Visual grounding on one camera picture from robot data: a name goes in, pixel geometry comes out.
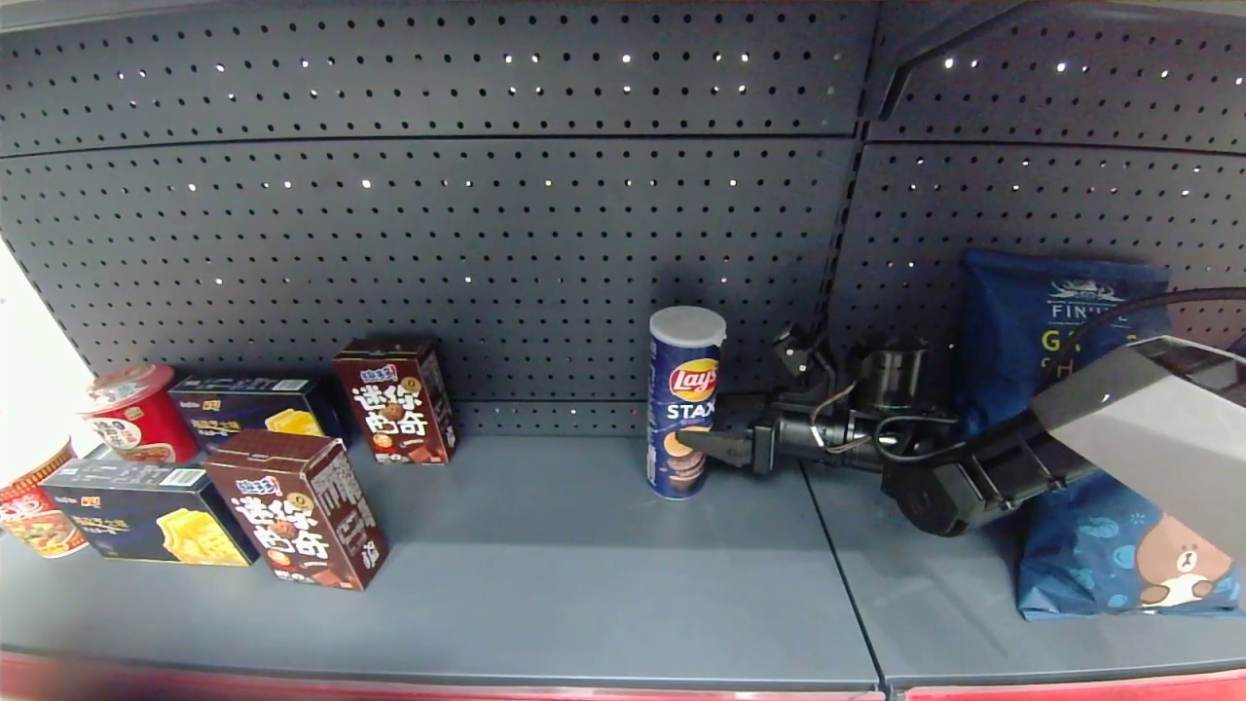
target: blue chip bag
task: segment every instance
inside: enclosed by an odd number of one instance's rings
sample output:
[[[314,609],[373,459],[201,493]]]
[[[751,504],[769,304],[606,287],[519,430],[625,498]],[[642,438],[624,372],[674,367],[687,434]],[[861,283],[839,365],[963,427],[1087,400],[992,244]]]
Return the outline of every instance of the blue chip bag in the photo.
[[[1232,559],[1108,473],[1044,494],[1029,515],[1017,573],[1027,620],[1241,615]]]
[[[966,436],[1022,413],[1060,354],[1062,341],[1087,319],[1116,304],[1168,289],[1169,270],[1134,263],[1018,255],[971,248],[961,340],[957,344],[956,411]],[[1149,309],[1100,326],[1080,342],[1074,367],[1118,345],[1169,329],[1166,309]]]
[[[1169,280],[1164,268],[993,250],[969,249],[963,263],[956,406],[966,436],[1020,413],[1062,341],[1088,318],[1161,293]],[[1119,318],[1090,332],[1059,376],[1169,325],[1163,308]],[[1028,620],[1232,614],[1241,589],[1224,553],[1105,473],[1033,501],[1017,580]]]

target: white plastic lid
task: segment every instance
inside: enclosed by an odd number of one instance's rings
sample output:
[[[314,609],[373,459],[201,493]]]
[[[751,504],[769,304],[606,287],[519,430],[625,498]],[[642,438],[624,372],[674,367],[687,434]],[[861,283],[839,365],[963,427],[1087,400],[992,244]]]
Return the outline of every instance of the white plastic lid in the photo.
[[[69,443],[67,412],[0,413],[0,488],[51,461]]]
[[[677,347],[705,347],[726,340],[726,319],[704,306],[667,306],[649,316],[649,332]]]

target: lay's logo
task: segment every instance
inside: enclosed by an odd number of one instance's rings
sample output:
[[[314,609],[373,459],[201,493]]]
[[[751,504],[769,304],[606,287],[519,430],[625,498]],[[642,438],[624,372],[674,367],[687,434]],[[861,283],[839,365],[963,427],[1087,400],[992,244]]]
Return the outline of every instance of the lay's logo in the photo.
[[[670,393],[685,402],[704,402],[718,387],[718,361],[688,361],[670,374]]]

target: brown snack box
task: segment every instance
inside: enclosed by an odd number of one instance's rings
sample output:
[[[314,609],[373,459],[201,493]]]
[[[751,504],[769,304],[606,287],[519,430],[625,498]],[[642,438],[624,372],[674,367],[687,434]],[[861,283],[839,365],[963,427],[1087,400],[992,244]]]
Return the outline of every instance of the brown snack box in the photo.
[[[355,339],[333,360],[378,463],[445,464],[455,452],[436,345],[432,337]]]
[[[363,591],[389,555],[340,440],[245,430],[203,469],[277,579]]]

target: chocolate snack box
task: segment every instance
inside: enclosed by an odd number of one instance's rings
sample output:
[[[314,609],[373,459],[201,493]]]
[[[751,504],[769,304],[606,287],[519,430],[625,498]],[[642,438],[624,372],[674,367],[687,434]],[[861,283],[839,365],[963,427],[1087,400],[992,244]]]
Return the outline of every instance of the chocolate snack box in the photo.
[[[325,390],[315,379],[189,377],[168,395],[212,452],[247,428],[344,438]]]
[[[333,365],[378,463],[445,464],[450,398],[431,337],[355,339]]]
[[[247,567],[257,553],[198,466],[70,461],[41,487],[105,558]]]
[[[363,591],[389,554],[340,440],[244,430],[203,467],[277,579]]]

